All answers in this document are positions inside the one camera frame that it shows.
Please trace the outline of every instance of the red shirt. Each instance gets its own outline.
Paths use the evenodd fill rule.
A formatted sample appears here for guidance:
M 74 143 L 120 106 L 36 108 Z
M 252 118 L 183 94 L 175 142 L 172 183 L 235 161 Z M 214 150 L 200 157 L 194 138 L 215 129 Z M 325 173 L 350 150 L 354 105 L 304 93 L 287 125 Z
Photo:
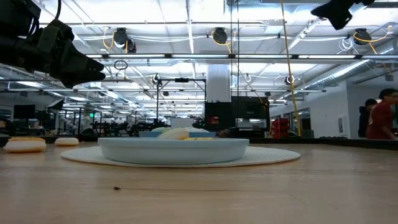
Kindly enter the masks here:
M 391 105 L 385 102 L 378 103 L 371 111 L 369 126 L 366 130 L 366 138 L 391 140 L 391 137 L 384 133 L 382 127 L 392 129 L 393 119 Z

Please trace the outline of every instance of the person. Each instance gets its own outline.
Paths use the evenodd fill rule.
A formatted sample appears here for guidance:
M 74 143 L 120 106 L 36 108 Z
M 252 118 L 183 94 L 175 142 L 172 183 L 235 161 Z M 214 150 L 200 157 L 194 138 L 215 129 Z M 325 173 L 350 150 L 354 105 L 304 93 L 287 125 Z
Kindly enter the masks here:
M 366 137 L 373 140 L 397 140 L 392 133 L 393 114 L 391 105 L 398 102 L 398 91 L 385 89 L 380 92 L 378 103 L 370 114 Z
M 359 108 L 360 116 L 359 116 L 359 129 L 358 136 L 361 138 L 366 138 L 366 130 L 369 125 L 369 117 L 371 114 L 371 110 L 377 105 L 377 101 L 375 99 L 368 99 L 365 102 L 365 106 L 361 106 Z

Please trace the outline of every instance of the bowl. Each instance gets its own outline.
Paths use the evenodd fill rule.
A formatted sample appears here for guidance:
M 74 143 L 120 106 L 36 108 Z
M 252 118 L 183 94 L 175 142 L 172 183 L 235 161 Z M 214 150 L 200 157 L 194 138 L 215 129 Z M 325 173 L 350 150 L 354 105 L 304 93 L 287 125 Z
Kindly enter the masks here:
M 203 141 L 158 138 L 99 138 L 104 157 L 136 164 L 196 165 L 228 162 L 243 157 L 248 139 Z
M 138 135 L 141 138 L 157 138 L 158 135 L 162 134 L 161 131 L 139 131 Z M 190 138 L 214 138 L 216 133 L 210 132 L 189 132 Z

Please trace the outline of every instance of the white placemat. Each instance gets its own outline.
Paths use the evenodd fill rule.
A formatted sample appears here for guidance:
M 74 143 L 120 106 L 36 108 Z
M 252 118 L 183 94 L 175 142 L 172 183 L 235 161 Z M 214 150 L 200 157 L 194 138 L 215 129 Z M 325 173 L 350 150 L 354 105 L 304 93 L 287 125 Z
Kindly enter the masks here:
M 220 162 L 216 164 L 200 165 L 145 165 L 133 164 L 128 162 L 112 161 L 102 155 L 99 146 L 72 149 L 61 153 L 64 159 L 70 159 L 78 162 L 88 162 L 94 164 L 106 164 L 126 167 L 172 167 L 172 168 L 202 168 L 202 167 L 235 167 L 235 166 L 253 166 L 261 164 L 273 164 L 277 162 L 286 162 L 300 158 L 300 154 L 288 150 L 269 149 L 264 147 L 248 147 L 242 159 L 229 162 Z

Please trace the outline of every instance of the wooden table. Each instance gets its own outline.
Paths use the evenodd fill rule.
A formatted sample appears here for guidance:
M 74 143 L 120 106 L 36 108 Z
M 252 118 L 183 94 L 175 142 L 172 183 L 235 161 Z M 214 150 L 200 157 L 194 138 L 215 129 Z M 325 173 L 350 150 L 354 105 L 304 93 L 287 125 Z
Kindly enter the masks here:
M 43 154 L 0 150 L 0 223 L 398 223 L 397 152 L 266 147 L 302 158 L 269 166 L 138 169 L 64 160 L 66 149 L 53 146 Z

